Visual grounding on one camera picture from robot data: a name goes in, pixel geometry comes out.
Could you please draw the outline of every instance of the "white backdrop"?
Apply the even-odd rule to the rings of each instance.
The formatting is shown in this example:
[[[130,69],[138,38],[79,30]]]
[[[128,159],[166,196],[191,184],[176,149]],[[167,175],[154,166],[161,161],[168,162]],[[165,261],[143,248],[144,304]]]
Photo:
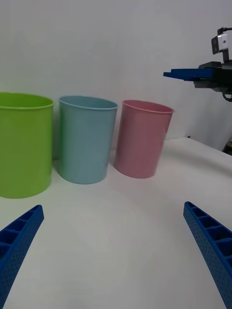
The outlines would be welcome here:
[[[221,61],[210,41],[231,13],[231,0],[1,0],[0,91],[151,100],[175,109],[167,138],[222,149],[232,104],[162,74]],[[57,102],[54,126],[57,156]]]

